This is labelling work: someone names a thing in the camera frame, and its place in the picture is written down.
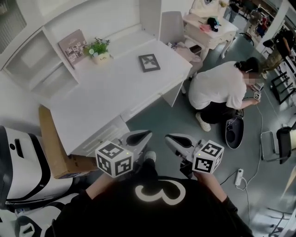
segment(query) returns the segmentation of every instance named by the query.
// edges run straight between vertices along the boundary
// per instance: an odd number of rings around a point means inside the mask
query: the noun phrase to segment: number 3
[[[163,191],[163,189],[155,195],[147,196],[142,193],[144,186],[139,185],[135,189],[137,197],[144,202],[154,202],[154,201],[162,198],[165,203],[167,203],[168,205],[171,205],[171,206],[177,205],[178,203],[180,203],[184,199],[185,194],[186,194],[186,189],[184,188],[184,186],[182,184],[180,184],[176,181],[173,181],[173,180],[160,180],[160,181],[167,181],[167,182],[170,182],[170,183],[176,185],[177,188],[180,190],[180,196],[176,199],[170,199],[166,195],[166,193]]]

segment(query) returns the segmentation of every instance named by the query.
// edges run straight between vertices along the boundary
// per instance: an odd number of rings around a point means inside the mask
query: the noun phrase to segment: person
[[[270,22],[267,20],[266,17],[263,17],[255,32],[256,36],[260,36],[262,38],[269,26]]]
[[[202,129],[210,131],[210,124],[227,121],[236,110],[258,104],[255,99],[243,99],[247,86],[254,84],[260,73],[260,62],[251,57],[197,74],[190,84],[188,97]]]
[[[45,237],[252,236],[214,175],[194,173],[198,181],[161,177],[155,161],[155,152],[146,153],[140,172],[121,182],[100,176],[64,206]]]
[[[280,31],[273,39],[275,46],[273,52],[262,64],[262,76],[267,79],[267,71],[276,69],[283,60],[291,55],[291,50],[295,45],[295,35],[292,31]]]
[[[237,16],[237,14],[241,9],[242,9],[242,0],[231,0],[229,2],[229,7],[226,8],[224,18],[226,19],[226,17],[230,14],[229,22],[233,23],[235,17]]]
[[[255,29],[258,25],[258,22],[261,20],[261,13],[262,13],[261,8],[253,10],[250,13],[250,19],[248,20],[248,22],[244,28],[244,33],[252,33],[255,31]]]

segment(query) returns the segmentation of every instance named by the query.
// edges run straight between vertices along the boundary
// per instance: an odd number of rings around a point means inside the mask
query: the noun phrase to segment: cardboard box
[[[48,108],[39,107],[39,120],[47,161],[51,173],[56,179],[83,176],[98,170],[95,158],[77,155],[67,156]]]

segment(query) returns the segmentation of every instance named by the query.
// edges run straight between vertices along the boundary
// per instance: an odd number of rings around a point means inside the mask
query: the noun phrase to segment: white t-shirt
[[[240,109],[247,87],[235,63],[226,62],[197,74],[189,89],[189,101],[194,108],[203,109],[210,102],[226,102],[227,107]]]

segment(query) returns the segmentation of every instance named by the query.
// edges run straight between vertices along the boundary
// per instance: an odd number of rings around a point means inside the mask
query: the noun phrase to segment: black t-shirt
[[[284,31],[281,33],[281,36],[277,36],[276,38],[278,39],[276,42],[276,46],[279,53],[282,55],[283,58],[285,58],[286,56],[289,56],[289,51],[284,43],[283,38],[285,38],[288,41],[288,45],[291,50],[295,44],[294,33],[292,31]]]
[[[233,0],[233,1],[231,1],[231,3],[229,5],[234,12],[238,13],[240,9],[236,4],[239,4],[239,6],[241,7],[242,1],[241,0]]]
[[[158,233],[252,236],[228,198],[222,203],[198,181],[169,177],[125,180],[94,200],[84,192],[63,208],[45,236],[157,236]]]

